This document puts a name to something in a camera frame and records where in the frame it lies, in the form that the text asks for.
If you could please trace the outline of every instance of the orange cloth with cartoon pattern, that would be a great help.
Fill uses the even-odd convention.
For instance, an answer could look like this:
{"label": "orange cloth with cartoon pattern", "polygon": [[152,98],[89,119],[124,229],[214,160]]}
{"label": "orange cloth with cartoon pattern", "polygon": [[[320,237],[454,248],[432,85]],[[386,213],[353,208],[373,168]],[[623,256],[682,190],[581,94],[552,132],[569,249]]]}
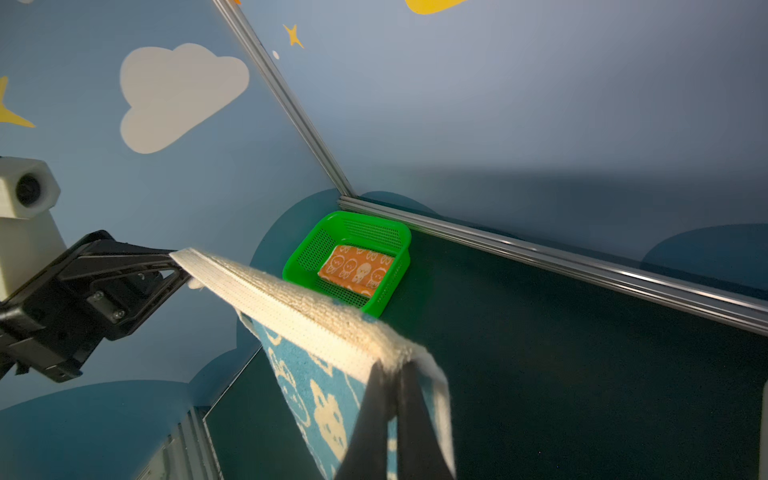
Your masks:
{"label": "orange cloth with cartoon pattern", "polygon": [[393,260],[389,255],[373,250],[339,245],[317,274],[323,280],[370,298],[384,280]]}

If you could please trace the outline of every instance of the camera lens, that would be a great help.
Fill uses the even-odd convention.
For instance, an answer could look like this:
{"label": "camera lens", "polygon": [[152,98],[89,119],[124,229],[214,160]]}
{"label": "camera lens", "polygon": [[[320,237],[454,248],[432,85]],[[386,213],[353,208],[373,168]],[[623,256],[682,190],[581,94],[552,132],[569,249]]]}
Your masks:
{"label": "camera lens", "polygon": [[42,192],[40,182],[30,174],[20,178],[16,184],[16,198],[25,207],[29,207],[34,202],[40,200]]}

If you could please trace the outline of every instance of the green plastic basket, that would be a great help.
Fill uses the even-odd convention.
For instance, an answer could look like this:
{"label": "green plastic basket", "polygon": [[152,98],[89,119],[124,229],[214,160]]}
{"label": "green plastic basket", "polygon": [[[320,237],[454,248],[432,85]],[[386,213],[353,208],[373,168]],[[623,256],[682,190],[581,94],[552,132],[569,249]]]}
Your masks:
{"label": "green plastic basket", "polygon": [[[283,280],[331,296],[378,317],[411,264],[408,254],[410,244],[411,230],[402,223],[351,212],[334,212],[323,218],[293,252],[283,269]],[[317,276],[336,245],[366,248],[395,258],[372,298]]]}

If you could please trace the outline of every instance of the wall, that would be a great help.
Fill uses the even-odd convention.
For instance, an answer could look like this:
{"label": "wall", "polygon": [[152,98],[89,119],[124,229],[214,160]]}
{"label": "wall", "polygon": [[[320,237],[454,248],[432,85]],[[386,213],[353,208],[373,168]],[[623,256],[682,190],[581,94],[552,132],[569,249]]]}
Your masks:
{"label": "wall", "polygon": [[[210,54],[163,60],[188,43]],[[146,47],[167,50],[140,50],[159,55],[131,64],[153,66],[148,81],[121,84],[126,57]],[[221,65],[233,70],[217,77]],[[179,71],[177,84],[163,84]],[[283,212],[332,188],[208,0],[6,0],[4,76],[0,155],[48,162],[62,190],[51,212],[67,244],[105,229],[248,264]],[[142,104],[157,86],[167,101]],[[212,98],[220,87],[224,97]],[[140,122],[124,120],[140,107],[149,108]],[[134,335],[104,341],[79,379],[11,372],[0,381],[3,478],[132,478],[189,406],[210,404],[255,348],[231,307],[184,288]]]}
{"label": "wall", "polygon": [[765,288],[765,2],[242,9],[358,193]]}

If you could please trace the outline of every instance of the dark green tabletop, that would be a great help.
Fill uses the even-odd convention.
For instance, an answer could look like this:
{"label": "dark green tabletop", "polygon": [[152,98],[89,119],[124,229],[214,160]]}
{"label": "dark green tabletop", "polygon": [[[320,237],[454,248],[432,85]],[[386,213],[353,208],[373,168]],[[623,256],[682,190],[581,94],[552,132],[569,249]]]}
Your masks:
{"label": "dark green tabletop", "polygon": [[[382,315],[449,378],[458,477],[756,478],[768,339],[414,233]],[[224,477],[320,478],[264,355],[209,416]]]}

